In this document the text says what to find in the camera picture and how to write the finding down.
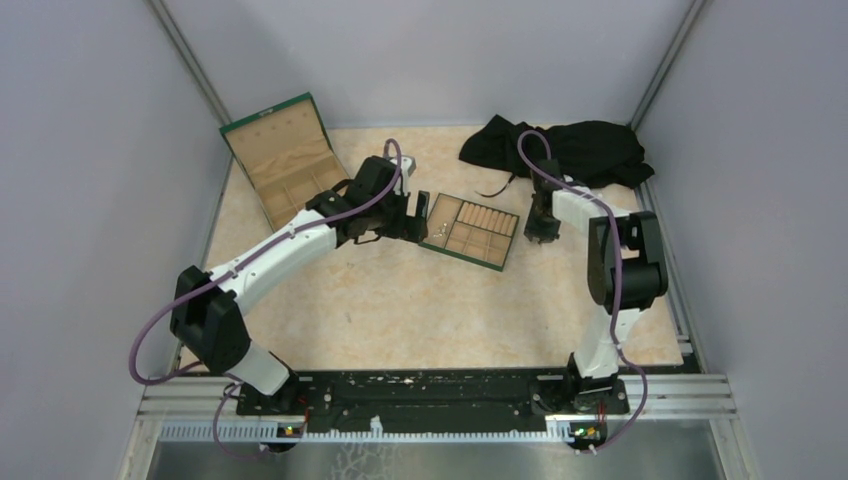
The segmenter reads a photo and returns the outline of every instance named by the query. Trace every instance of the wall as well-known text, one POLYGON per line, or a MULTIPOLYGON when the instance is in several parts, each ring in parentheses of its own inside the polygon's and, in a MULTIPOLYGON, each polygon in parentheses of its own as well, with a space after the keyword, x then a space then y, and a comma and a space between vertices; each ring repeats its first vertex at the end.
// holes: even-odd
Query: wall
POLYGON ((0 478, 114 478, 225 146, 140 0, 0 2, 0 72, 0 478))
POLYGON ((310 90, 362 127, 628 122, 691 0, 167 3, 233 118, 310 90))
POLYGON ((764 478, 844 478, 848 4, 714 2, 640 129, 764 478))

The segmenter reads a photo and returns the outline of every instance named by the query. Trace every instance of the black fabric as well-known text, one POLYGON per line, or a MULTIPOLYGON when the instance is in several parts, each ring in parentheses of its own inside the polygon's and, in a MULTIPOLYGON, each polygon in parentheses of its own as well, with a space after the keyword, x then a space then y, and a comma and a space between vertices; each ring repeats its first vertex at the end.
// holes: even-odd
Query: black fabric
MULTIPOLYGON (((637 187, 654 174, 654 169, 645 163, 645 149, 633 130, 601 121, 544 129, 524 122, 513 125, 495 115, 482 130, 465 141, 459 159, 528 178, 530 168, 518 156, 518 136, 531 128, 548 139, 552 156, 559 161, 562 173, 590 188, 611 183, 637 187)), ((542 141, 534 136, 526 138, 524 151, 531 160, 545 158, 542 141)))

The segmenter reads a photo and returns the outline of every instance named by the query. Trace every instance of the metal frame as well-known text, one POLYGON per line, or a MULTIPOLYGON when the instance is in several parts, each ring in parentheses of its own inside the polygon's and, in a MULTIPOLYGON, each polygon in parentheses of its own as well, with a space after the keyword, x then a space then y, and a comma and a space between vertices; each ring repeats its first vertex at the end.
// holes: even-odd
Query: metal frame
MULTIPOLYGON (((221 98, 215 91, 197 57, 194 55, 188 41, 183 36, 179 26, 167 8, 164 0, 145 0, 154 17, 163 29, 169 42, 178 54, 187 72, 191 75, 198 88, 199 93, 206 101, 212 115, 220 125, 231 123, 232 119, 227 112, 221 98)), ((630 121, 630 126, 635 130, 642 123, 654 98, 662 86, 669 69, 679 56, 683 45, 696 21, 711 0, 693 0, 687 11, 674 39, 657 67, 657 70, 646 89, 645 94, 639 102, 630 121)), ((222 187, 221 198, 226 188, 226 182, 222 187)), ((657 212, 661 224, 662 215, 657 209, 655 194, 651 183, 648 182, 636 191, 637 197, 644 208, 657 212)), ((208 246, 204 257, 208 255, 208 246)), ((671 246, 667 245, 668 268, 671 277, 669 285, 669 305, 672 310, 672 318, 675 319, 678 330, 678 341, 681 353, 684 357, 694 355, 697 364, 702 371, 708 369, 708 364, 702 356, 702 349, 698 342, 698 336, 694 329, 691 312, 685 300, 685 292, 676 275, 676 265, 671 246)), ((638 398, 642 393, 641 381, 635 375, 622 375, 620 377, 625 384, 628 396, 638 398)), ((715 440, 715 453, 720 461, 726 478, 759 478, 757 469, 752 460, 751 450, 745 441, 745 436, 739 423, 736 405, 730 391, 727 378, 718 374, 671 374, 648 376, 650 385, 648 403, 645 411, 637 421, 680 421, 680 420, 709 420, 713 437, 715 440)), ((162 441, 197 441, 198 438, 211 438, 206 436, 211 432, 212 416, 220 404, 223 389, 230 381, 222 377, 183 377, 155 387, 147 387, 142 398, 132 437, 127 448, 119 478, 122 479, 144 479, 147 478, 148 470, 153 459, 154 450, 160 436, 164 432, 162 441), (198 430, 188 430, 186 427, 204 427, 201 434, 198 430)), ((220 432, 225 439, 227 432, 242 429, 242 432, 253 432, 256 435, 250 441, 257 441, 262 435, 265 440, 269 436, 269 429, 256 428, 257 426, 272 426, 274 423, 302 422, 303 417, 298 416, 269 416, 269 417, 240 417, 236 415, 236 402, 228 402, 221 415, 219 425, 220 432)), ((610 415, 610 420, 621 420, 627 415, 610 415)), ((556 430, 558 426, 572 421, 592 421, 593 415, 549 415, 548 425, 554 428, 553 435, 558 440, 562 438, 562 432, 556 430)), ((380 438, 398 441, 398 438, 386 436, 385 434, 366 435, 367 438, 357 437, 360 440, 380 441, 380 438)), ((345 442, 350 441, 347 435, 307 435, 303 441, 315 442, 345 442)), ((449 438, 437 438, 438 441, 450 441, 449 438)), ((515 436, 468 436, 465 441, 505 441, 515 442, 515 436)), ((421 438, 413 438, 413 441, 421 441, 421 438)))

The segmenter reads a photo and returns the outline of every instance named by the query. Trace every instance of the box lid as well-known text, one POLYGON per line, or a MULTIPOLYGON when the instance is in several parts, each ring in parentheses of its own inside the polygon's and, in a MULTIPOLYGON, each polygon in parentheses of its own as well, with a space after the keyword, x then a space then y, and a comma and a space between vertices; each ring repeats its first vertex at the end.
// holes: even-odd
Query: box lid
POLYGON ((332 151, 312 95, 305 93, 221 127, 276 230, 347 172, 332 151))

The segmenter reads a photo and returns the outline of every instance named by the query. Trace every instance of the beige tabletop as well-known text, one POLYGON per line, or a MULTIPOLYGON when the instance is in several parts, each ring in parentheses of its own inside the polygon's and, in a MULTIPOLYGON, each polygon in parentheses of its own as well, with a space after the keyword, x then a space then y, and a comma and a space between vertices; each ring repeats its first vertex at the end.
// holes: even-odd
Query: beige tabletop
MULTIPOLYGON (((509 176, 457 160, 479 128, 343 129, 329 136, 351 175, 393 137, 416 159, 413 195, 426 190, 432 201, 442 192, 519 215, 503 272, 399 240, 348 243, 286 279, 245 316, 253 340, 295 369, 564 365, 595 307, 586 285, 586 239, 569 226, 546 245, 522 236, 529 180, 517 179, 495 198, 475 193, 495 192, 509 176)), ((638 208, 625 187, 601 194, 620 207, 638 208)), ((255 193, 234 165, 207 267, 270 234, 255 193)), ((633 327, 625 352, 640 364, 682 363, 664 298, 633 327)), ((183 363, 191 359, 186 351, 183 363)))

